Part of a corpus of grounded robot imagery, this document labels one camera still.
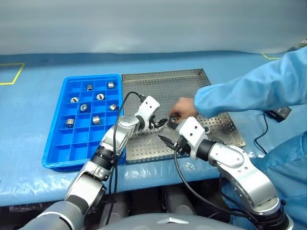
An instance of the blue sleeve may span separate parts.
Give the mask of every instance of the blue sleeve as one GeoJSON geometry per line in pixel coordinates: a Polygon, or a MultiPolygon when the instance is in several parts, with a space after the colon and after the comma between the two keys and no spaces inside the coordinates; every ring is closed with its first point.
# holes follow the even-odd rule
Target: blue sleeve
{"type": "Polygon", "coordinates": [[[199,89],[194,106],[210,118],[222,112],[271,110],[307,103],[307,47],[241,78],[199,89]]]}

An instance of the stainless steel tray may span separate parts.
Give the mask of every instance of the stainless steel tray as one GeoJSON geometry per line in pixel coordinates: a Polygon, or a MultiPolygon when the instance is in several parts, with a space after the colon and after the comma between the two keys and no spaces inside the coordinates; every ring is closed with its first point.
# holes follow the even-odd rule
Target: stainless steel tray
{"type": "MultiPolygon", "coordinates": [[[[160,103],[156,120],[166,118],[169,109],[174,106],[180,97],[194,97],[196,91],[206,85],[211,85],[203,69],[189,69],[179,71],[123,74],[124,96],[130,91],[150,95],[160,103]]],[[[134,114],[140,102],[134,96],[126,101],[125,114],[134,114]]],[[[209,139],[212,137],[223,140],[226,144],[238,147],[245,146],[245,141],[237,131],[228,113],[220,114],[211,119],[197,117],[202,125],[210,127],[209,139]]],[[[173,141],[178,139],[178,134],[168,128],[149,130],[133,136],[127,146],[127,163],[155,161],[168,159],[173,156],[173,151],[166,147],[158,135],[165,136],[173,141]]]]}

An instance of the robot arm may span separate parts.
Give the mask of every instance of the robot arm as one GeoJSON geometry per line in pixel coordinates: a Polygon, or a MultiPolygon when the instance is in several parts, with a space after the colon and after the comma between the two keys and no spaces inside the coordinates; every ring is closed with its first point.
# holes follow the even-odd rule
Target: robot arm
{"type": "MultiPolygon", "coordinates": [[[[118,121],[116,130],[116,153],[118,154],[123,151],[134,133],[159,128],[167,121],[167,119],[162,119],[158,123],[155,122],[154,112],[160,107],[160,104],[151,96],[143,97],[143,99],[135,115],[123,116],[118,121]]],[[[25,225],[23,230],[81,229],[86,214],[100,207],[102,197],[106,192],[103,181],[108,179],[116,163],[113,134],[114,126],[106,132],[93,157],[84,164],[70,184],[65,199],[50,206],[25,225]]]]}
{"type": "Polygon", "coordinates": [[[165,137],[160,138],[179,154],[188,153],[192,158],[200,158],[216,167],[231,182],[247,211],[265,229],[275,225],[278,226],[276,229],[291,229],[292,220],[284,213],[273,183],[251,163],[246,152],[208,140],[204,128],[194,117],[182,121],[176,131],[181,137],[175,144],[165,137]]]}

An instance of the person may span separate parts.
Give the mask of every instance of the person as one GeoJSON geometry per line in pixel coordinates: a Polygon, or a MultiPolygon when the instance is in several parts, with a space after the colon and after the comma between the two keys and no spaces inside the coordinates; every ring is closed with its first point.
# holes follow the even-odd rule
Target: person
{"type": "MultiPolygon", "coordinates": [[[[286,53],[280,60],[260,66],[243,77],[203,87],[194,99],[180,98],[169,116],[179,116],[180,122],[198,113],[210,118],[222,112],[266,111],[305,103],[307,47],[286,53]]],[[[295,229],[307,229],[307,127],[306,132],[277,146],[264,158],[252,160],[273,182],[280,199],[287,202],[285,211],[294,220],[295,229]]],[[[230,184],[224,185],[223,190],[236,197],[230,184]]],[[[232,217],[232,223],[253,229],[244,218],[232,217]]]]}

